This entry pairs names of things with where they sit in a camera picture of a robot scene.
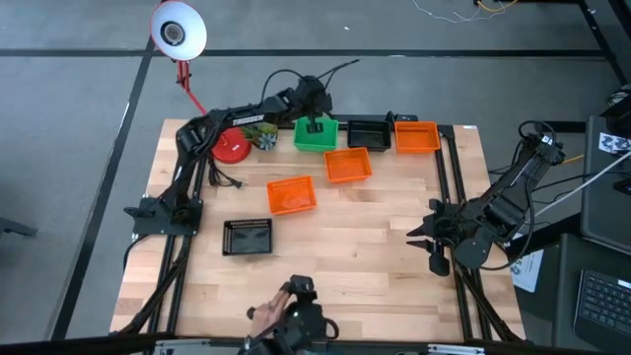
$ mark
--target human hand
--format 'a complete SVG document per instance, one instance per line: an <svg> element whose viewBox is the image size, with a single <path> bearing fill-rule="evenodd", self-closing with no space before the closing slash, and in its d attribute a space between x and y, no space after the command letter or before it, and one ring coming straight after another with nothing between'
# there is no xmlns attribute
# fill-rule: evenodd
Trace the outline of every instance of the human hand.
<svg viewBox="0 0 631 355"><path fill-rule="evenodd" d="M279 321L290 296L287 291L280 290L270 302L258 306L254 310L249 336L256 337L269 326Z"/></svg>

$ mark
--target wooden tabletop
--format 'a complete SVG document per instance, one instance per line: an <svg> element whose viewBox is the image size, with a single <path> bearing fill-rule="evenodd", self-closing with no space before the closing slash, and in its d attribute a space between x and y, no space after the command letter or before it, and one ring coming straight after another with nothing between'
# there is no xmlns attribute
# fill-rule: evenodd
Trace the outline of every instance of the wooden tabletop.
<svg viewBox="0 0 631 355"><path fill-rule="evenodd" d="M170 183L175 132L183 124L165 120L147 186L150 195ZM477 129L455 126L455 132L466 195L478 196L489 179ZM451 194L456 196L449 148L443 143ZM337 146L346 147L346 132L339 132ZM302 274L314 279L318 301L325 316L339 324L341 339L462 341L454 277L431 273L429 254L405 244L405 233L431 213L429 199L440 198L434 154L397 155L392 147L371 153L370 159L373 175L367 180L331 184L322 153L299 152L293 131L281 130L272 151L252 148L243 162L220 165L247 186L212 187L204 180L203 219L192 242L176 333L244 337L250 325L247 309L268 302L292 274ZM270 218L266 184L301 175L314 179L317 208L272 217L272 254L222 256L224 221ZM112 330L125 326L154 291L165 239L152 236L129 255ZM487 265L504 262L506 257L495 249ZM509 270L482 271L482 280L498 314L524 336ZM161 328L170 302L167 296ZM474 334L479 336L473 305L469 296Z"/></svg>

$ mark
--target potted plant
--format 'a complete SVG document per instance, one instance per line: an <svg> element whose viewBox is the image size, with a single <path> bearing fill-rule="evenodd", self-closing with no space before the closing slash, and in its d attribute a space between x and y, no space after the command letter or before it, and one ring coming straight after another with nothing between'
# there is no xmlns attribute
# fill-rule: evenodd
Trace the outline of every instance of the potted plant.
<svg viewBox="0 0 631 355"><path fill-rule="evenodd" d="M271 150L278 140L278 127L267 122L241 127L244 137L260 150Z"/></svg>

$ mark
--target orange bin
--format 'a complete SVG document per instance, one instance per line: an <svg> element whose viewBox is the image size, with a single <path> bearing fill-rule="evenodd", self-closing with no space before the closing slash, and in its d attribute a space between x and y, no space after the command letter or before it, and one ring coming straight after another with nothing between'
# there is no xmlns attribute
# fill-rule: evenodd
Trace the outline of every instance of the orange bin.
<svg viewBox="0 0 631 355"><path fill-rule="evenodd" d="M267 183L267 198L272 214L281 215L316 207L312 177L292 177Z"/></svg>
<svg viewBox="0 0 631 355"><path fill-rule="evenodd" d="M395 122L397 153L432 153L441 149L436 122Z"/></svg>
<svg viewBox="0 0 631 355"><path fill-rule="evenodd" d="M349 182L373 174L366 147L324 152L326 177L331 182Z"/></svg>

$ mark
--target black wire basket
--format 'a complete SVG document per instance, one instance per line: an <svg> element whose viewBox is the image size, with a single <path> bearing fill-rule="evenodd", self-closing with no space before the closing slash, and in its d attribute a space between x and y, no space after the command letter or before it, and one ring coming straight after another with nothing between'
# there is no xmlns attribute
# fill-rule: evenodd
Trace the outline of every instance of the black wire basket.
<svg viewBox="0 0 631 355"><path fill-rule="evenodd" d="M366 147L371 152L384 152L392 145L388 121L350 120L347 134L348 148Z"/></svg>
<svg viewBox="0 0 631 355"><path fill-rule="evenodd" d="M267 218L224 222L223 256L271 252L271 219Z"/></svg>

